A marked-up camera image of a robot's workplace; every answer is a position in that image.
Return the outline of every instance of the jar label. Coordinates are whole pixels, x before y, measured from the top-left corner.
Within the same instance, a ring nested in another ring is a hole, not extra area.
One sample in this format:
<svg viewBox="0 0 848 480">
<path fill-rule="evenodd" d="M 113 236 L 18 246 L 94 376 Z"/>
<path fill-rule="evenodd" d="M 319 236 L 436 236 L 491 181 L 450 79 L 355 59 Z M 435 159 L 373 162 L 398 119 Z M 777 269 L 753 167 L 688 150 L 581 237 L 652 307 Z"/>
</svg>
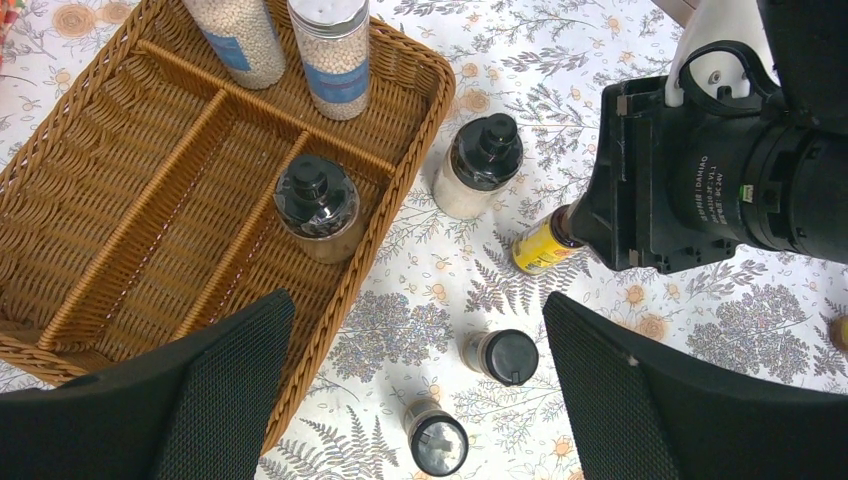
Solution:
<svg viewBox="0 0 848 480">
<path fill-rule="evenodd" d="M 303 62 L 309 88 L 328 103 L 349 103 L 368 89 L 368 59 L 345 73 L 327 73 Z"/>
<path fill-rule="evenodd" d="M 512 244 L 512 259 L 521 270 L 538 274 L 560 263 L 576 249 L 560 245 L 551 232 L 551 217 L 548 215 L 530 227 Z"/>
<path fill-rule="evenodd" d="M 205 30 L 201 31 L 224 65 L 233 70 L 241 70 L 242 72 L 250 71 L 250 62 L 244 56 L 244 52 L 241 50 L 241 45 L 239 45 L 236 37 L 221 37 Z"/>
</svg>

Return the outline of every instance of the blue label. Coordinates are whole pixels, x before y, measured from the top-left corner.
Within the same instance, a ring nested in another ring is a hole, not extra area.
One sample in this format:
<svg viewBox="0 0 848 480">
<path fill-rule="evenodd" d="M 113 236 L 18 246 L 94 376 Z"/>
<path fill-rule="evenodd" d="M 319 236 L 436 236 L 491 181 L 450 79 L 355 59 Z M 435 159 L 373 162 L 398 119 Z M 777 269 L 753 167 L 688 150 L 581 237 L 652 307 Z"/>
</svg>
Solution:
<svg viewBox="0 0 848 480">
<path fill-rule="evenodd" d="M 203 31 L 203 35 L 206 36 L 206 40 L 212 45 L 212 49 L 215 50 L 224 65 L 233 70 L 250 71 L 250 63 L 244 56 L 244 52 L 241 51 L 241 46 L 235 37 L 219 37 L 207 31 Z"/>
<path fill-rule="evenodd" d="M 303 70 L 312 91 L 328 103 L 352 102 L 368 89 L 367 59 L 347 73 L 322 72 L 306 62 Z"/>
</svg>

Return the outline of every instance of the tablecloth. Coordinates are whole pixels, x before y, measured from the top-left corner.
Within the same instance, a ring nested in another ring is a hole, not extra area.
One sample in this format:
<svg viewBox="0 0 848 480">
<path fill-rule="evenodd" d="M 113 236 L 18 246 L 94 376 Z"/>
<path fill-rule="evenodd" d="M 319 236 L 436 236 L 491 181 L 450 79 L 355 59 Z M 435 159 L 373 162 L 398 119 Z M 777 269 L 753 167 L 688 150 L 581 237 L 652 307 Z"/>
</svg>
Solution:
<svg viewBox="0 0 848 480">
<path fill-rule="evenodd" d="M 34 0 L 3 47 L 0 160 L 7 163 L 115 32 L 132 4 Z M 583 478 L 541 316 L 564 291 L 611 321 L 749 375 L 846 391 L 846 356 L 827 340 L 848 314 L 843 265 L 741 247 L 732 260 L 675 275 L 612 273 L 589 252 L 541 277 L 517 273 L 501 245 L 574 200 L 597 148 L 600 92 L 667 71 L 682 30 L 648 0 L 374 0 L 372 13 L 445 55 L 457 94 L 422 168 L 283 440 L 260 479 L 425 480 L 401 428 L 404 405 L 433 397 L 467 429 L 451 480 Z M 494 209 L 455 221 L 429 181 L 465 122 L 508 112 L 525 165 Z M 459 361 L 481 329 L 519 328 L 541 365 L 506 388 Z M 389 343 L 385 331 L 404 331 Z M 0 365 L 0 392 L 45 386 Z"/>
</svg>

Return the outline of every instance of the black shaker cap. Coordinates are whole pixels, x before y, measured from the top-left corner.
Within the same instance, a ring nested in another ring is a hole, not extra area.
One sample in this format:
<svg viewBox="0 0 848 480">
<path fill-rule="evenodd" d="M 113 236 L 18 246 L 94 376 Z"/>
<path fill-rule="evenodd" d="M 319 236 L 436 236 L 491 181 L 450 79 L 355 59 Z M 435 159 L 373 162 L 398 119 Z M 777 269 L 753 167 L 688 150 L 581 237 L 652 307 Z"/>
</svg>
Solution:
<svg viewBox="0 0 848 480">
<path fill-rule="evenodd" d="M 444 412 L 424 419 L 409 443 L 415 465 L 434 477 L 453 475 L 468 457 L 468 434 Z"/>
<path fill-rule="evenodd" d="M 520 330 L 495 333 L 483 354 L 486 369 L 495 380 L 506 386 L 523 385 L 533 377 L 539 366 L 536 342 Z"/>
<path fill-rule="evenodd" d="M 465 124 L 451 145 L 451 166 L 457 178 L 477 191 L 492 191 L 509 182 L 524 160 L 518 124 L 495 113 Z"/>
<path fill-rule="evenodd" d="M 486 118 L 483 133 L 480 135 L 480 146 L 493 155 L 505 152 L 518 137 L 518 124 L 512 117 L 496 113 Z"/>
<path fill-rule="evenodd" d="M 283 221 L 304 236 L 331 234 L 350 209 L 355 194 L 344 170 L 326 158 L 303 154 L 277 182 L 274 200 Z"/>
</svg>

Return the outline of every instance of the glass jar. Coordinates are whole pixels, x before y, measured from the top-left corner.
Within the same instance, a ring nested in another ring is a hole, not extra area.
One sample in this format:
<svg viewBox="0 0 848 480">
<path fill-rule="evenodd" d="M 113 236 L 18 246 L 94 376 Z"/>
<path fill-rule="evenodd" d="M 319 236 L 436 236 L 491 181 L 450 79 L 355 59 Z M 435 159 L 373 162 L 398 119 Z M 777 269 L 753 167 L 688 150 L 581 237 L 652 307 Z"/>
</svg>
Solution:
<svg viewBox="0 0 848 480">
<path fill-rule="evenodd" d="M 288 0 L 289 16 L 315 107 L 332 120 L 350 120 L 368 106 L 367 0 Z"/>
<path fill-rule="evenodd" d="M 468 456 L 468 434 L 462 425 L 433 399 L 411 404 L 403 415 L 412 459 L 434 477 L 453 475 Z"/>
<path fill-rule="evenodd" d="M 433 181 L 433 200 L 447 216 L 479 217 L 507 190 L 524 159 L 515 119 L 504 113 L 459 129 Z"/>
<path fill-rule="evenodd" d="M 277 211 L 301 250 L 318 263 L 343 262 L 365 235 L 356 185 L 335 162 L 299 155 L 277 181 Z"/>
<path fill-rule="evenodd" d="M 529 335 L 514 329 L 478 332 L 462 347 L 462 363 L 505 386 L 524 385 L 539 366 L 539 350 Z"/>
<path fill-rule="evenodd" d="M 286 59 L 264 0 L 183 4 L 236 83 L 257 90 L 280 80 Z"/>
</svg>

